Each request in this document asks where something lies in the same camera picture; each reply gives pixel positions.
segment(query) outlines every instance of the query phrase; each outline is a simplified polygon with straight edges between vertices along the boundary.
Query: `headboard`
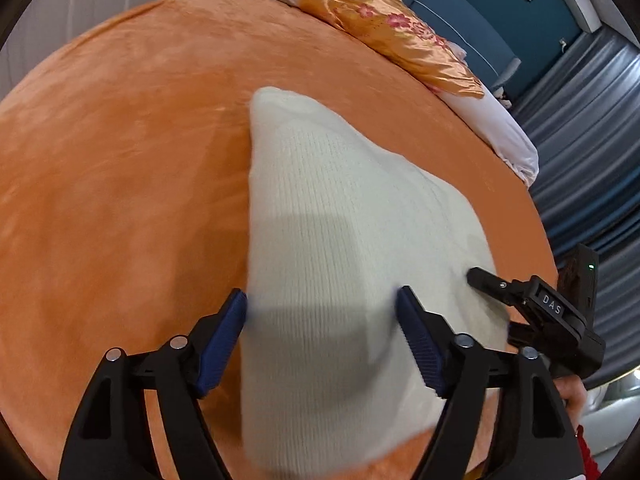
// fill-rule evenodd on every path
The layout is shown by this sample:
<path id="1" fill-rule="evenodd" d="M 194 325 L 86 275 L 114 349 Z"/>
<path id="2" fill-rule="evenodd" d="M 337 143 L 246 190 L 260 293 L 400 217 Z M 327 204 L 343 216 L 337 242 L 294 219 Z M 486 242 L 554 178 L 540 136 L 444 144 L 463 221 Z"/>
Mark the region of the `headboard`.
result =
<path id="1" fill-rule="evenodd" d="M 469 68 L 490 89 L 505 84 L 520 60 L 466 0 L 403 0 L 436 33 L 466 50 Z"/>

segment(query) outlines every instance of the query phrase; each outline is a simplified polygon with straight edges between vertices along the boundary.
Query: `metal bolt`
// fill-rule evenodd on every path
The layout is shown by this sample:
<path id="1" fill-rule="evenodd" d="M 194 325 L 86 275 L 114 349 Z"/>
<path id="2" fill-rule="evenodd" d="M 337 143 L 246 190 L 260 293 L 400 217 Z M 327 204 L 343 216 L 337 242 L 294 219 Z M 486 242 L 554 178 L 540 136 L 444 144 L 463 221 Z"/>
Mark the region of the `metal bolt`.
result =
<path id="1" fill-rule="evenodd" d="M 107 361 L 113 362 L 120 359 L 121 355 L 122 355 L 122 350 L 120 350 L 119 348 L 112 348 L 105 354 L 105 357 L 107 358 Z"/>
<path id="2" fill-rule="evenodd" d="M 471 348 L 474 345 L 474 339 L 468 334 L 458 334 L 454 341 L 462 348 Z"/>
<path id="3" fill-rule="evenodd" d="M 181 348 L 187 346 L 187 338 L 185 338 L 185 336 L 183 335 L 177 335 L 176 337 L 171 339 L 169 345 L 175 350 L 180 350 Z"/>
<path id="4" fill-rule="evenodd" d="M 520 350 L 520 353 L 527 359 L 533 360 L 538 358 L 538 351 L 531 346 L 525 346 L 522 350 Z"/>

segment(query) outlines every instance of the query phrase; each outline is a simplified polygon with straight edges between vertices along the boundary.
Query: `blue gripper pad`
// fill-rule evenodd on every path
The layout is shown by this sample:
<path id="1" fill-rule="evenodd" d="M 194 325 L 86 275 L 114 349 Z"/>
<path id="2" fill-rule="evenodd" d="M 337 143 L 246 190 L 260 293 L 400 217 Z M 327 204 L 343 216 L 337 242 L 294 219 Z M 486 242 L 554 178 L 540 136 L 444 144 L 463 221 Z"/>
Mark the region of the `blue gripper pad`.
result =
<path id="1" fill-rule="evenodd" d="M 218 327 L 200 353 L 200 375 L 194 384 L 200 397 L 204 397 L 222 380 L 246 320 L 246 294 L 235 290 L 215 317 Z"/>
<path id="2" fill-rule="evenodd" d="M 442 375 L 444 356 L 422 321 L 424 312 L 411 288 L 404 286 L 396 296 L 396 317 L 424 384 L 436 391 L 439 397 L 446 392 L 446 382 Z"/>

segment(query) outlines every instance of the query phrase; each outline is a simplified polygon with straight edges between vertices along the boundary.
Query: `orange floral pillowcase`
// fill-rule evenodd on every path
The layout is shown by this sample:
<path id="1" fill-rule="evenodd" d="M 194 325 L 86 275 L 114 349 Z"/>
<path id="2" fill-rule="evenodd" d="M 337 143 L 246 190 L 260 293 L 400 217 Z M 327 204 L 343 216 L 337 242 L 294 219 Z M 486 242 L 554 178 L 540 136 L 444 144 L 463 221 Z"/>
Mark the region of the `orange floral pillowcase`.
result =
<path id="1" fill-rule="evenodd" d="M 300 0 L 301 10 L 344 30 L 434 91 L 484 97 L 478 78 L 402 0 Z"/>

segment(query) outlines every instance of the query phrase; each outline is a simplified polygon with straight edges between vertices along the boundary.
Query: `gray curtain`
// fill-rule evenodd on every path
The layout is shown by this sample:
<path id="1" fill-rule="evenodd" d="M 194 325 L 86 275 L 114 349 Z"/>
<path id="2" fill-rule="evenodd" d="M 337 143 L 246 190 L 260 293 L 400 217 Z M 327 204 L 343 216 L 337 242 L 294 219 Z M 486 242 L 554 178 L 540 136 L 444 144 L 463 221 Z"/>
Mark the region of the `gray curtain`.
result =
<path id="1" fill-rule="evenodd" d="M 596 386 L 640 365 L 640 51 L 608 27 L 581 35 L 513 115 L 540 154 L 530 192 L 556 262 L 579 242 L 600 255 Z"/>

